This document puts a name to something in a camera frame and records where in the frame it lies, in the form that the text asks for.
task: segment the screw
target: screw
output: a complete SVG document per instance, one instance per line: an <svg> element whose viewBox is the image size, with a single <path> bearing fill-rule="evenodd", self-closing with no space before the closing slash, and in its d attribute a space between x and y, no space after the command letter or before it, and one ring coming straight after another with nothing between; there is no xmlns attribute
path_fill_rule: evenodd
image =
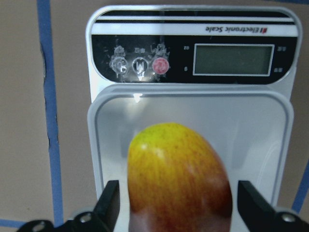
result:
<svg viewBox="0 0 309 232"><path fill-rule="evenodd" d="M44 221L41 221L39 224L35 225L35 226L32 228L32 232L39 232L39 231L44 230L44 228L45 228L45 222L44 222Z"/></svg>
<svg viewBox="0 0 309 232"><path fill-rule="evenodd" d="M296 218L294 215L292 214L282 214L281 215L281 218L283 219L283 221L285 222L295 222L296 221Z"/></svg>
<svg viewBox="0 0 309 232"><path fill-rule="evenodd" d="M81 216L81 218L80 218L81 223L85 223L85 222L88 222L90 220L91 220L91 214L90 213L87 213L87 214Z"/></svg>

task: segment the red button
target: red button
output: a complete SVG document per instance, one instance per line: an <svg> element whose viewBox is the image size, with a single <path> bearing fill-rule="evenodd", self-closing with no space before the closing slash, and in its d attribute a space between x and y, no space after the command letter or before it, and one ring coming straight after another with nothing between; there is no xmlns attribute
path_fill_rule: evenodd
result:
<svg viewBox="0 0 309 232"><path fill-rule="evenodd" d="M169 70L169 62L163 57L159 57L153 61L153 70L156 74L163 75Z"/></svg>

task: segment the brand logo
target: brand logo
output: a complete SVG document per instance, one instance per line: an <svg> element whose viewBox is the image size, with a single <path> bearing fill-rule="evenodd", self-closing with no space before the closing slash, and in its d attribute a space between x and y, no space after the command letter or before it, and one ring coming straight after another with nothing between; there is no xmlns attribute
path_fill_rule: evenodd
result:
<svg viewBox="0 0 309 232"><path fill-rule="evenodd" d="M267 33L267 28L264 27L206 27L208 33L217 32L217 33L233 33L233 32L243 32L243 33Z"/></svg>

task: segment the power button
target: power button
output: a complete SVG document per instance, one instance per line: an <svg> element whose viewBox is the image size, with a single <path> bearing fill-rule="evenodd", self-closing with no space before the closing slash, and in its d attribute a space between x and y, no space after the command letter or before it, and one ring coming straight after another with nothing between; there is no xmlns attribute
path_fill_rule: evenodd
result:
<svg viewBox="0 0 309 232"><path fill-rule="evenodd" d="M163 57L159 57L153 61L153 70L158 75L163 75L169 70L169 62Z"/></svg>

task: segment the red yellow apple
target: red yellow apple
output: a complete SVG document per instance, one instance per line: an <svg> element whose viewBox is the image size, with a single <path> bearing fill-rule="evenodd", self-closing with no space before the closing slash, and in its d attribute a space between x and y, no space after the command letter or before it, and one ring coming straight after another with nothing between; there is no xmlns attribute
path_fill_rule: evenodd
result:
<svg viewBox="0 0 309 232"><path fill-rule="evenodd" d="M232 195L219 156L178 123L152 125L128 151L130 232L229 232Z"/></svg>

